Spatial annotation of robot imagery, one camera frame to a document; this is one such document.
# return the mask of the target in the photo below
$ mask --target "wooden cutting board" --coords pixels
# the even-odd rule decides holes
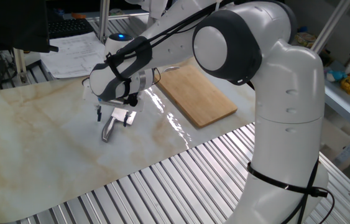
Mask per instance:
[[[198,128],[237,111],[237,106],[192,65],[163,73],[157,85]]]

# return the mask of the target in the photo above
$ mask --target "marble-pattern mat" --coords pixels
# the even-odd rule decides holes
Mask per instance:
[[[56,206],[254,120],[247,85],[208,78],[237,106],[236,113],[196,129],[156,86],[132,126],[117,125],[109,143],[82,100],[81,78],[0,90],[0,223]]]

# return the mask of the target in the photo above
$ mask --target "document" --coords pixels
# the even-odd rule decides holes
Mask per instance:
[[[94,66],[104,62],[104,45],[94,32],[50,40],[58,52],[41,53],[41,60],[55,78],[90,75]]]

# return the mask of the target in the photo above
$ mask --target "keyboard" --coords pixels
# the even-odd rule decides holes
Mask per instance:
[[[93,27],[86,19],[65,19],[62,21],[49,22],[49,39],[71,37],[74,35],[93,32]]]

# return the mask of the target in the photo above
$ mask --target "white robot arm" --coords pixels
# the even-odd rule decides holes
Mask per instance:
[[[151,68],[195,56],[208,74],[256,90],[256,138],[242,197],[227,223],[302,223],[326,194],[318,163],[325,92],[320,58],[289,45],[295,16],[284,4],[179,0],[141,36],[113,37],[90,75],[103,101],[150,87]]]

